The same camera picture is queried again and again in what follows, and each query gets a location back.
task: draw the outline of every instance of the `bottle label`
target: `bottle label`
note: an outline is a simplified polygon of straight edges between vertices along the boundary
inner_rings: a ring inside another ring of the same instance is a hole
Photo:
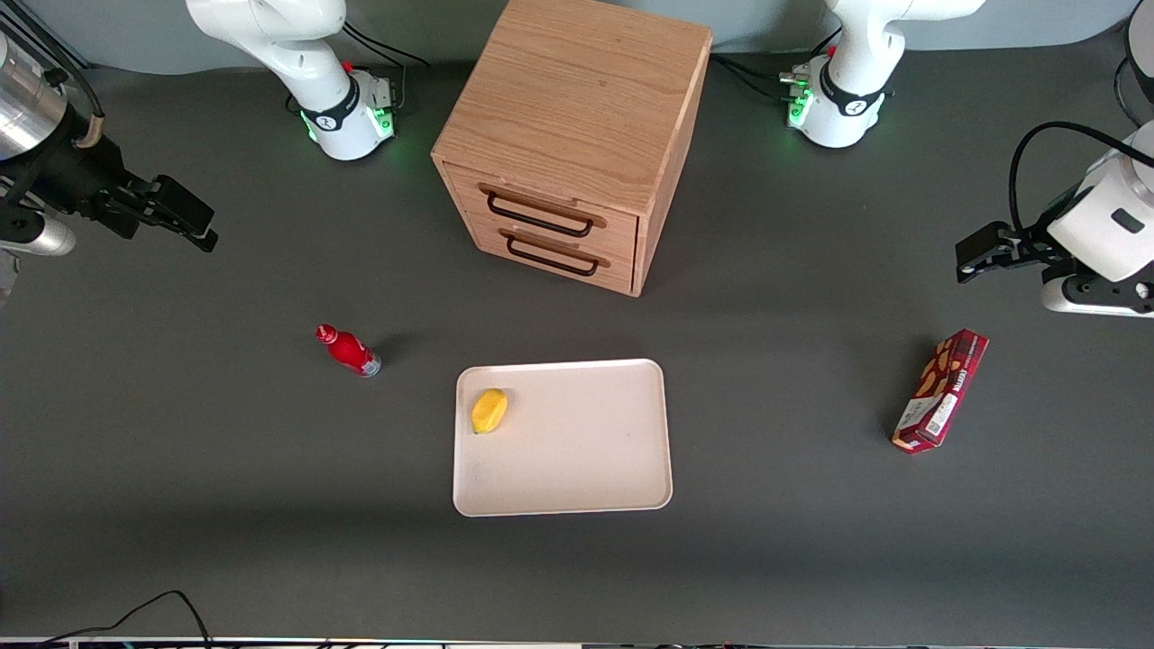
[[[377,372],[381,371],[381,357],[377,356],[376,353],[373,353],[373,358],[370,358],[365,365],[355,370],[357,373],[360,374],[361,376],[365,378],[374,376],[376,375]]]

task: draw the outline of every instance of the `red box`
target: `red box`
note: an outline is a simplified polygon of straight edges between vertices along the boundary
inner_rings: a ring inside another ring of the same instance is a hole
[[[911,455],[942,446],[989,342],[962,329],[938,343],[893,431],[894,446]]]

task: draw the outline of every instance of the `bottle cap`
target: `bottle cap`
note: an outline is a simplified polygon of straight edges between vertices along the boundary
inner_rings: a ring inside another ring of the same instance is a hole
[[[331,345],[337,341],[337,329],[332,324],[321,324],[316,328],[316,340],[321,341],[327,345]]]

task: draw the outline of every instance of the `gray table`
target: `gray table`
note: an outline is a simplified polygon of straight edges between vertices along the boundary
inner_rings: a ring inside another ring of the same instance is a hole
[[[846,151],[713,68],[637,300],[473,248],[428,159],[465,68],[413,75],[399,137],[350,164],[269,74],[99,75],[130,169],[212,204],[220,245],[81,223],[25,263],[0,629],[181,588],[218,635],[1151,646],[1152,324],[1049,313],[1035,271],[953,279],[1031,126],[1129,133],[1121,55],[912,53]],[[1026,211],[1100,152],[1041,137]],[[375,343],[379,378],[329,360],[321,321]],[[908,457],[887,433],[962,327],[991,338],[982,371],[946,446]],[[454,510],[462,370],[621,357],[665,368],[668,507]],[[125,632],[195,627],[170,603]]]

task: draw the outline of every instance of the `wooden drawer cabinet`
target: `wooden drawer cabinet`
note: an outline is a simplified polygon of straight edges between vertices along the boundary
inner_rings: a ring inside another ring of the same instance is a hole
[[[711,40],[597,0],[510,0],[433,148],[477,247],[640,294]]]

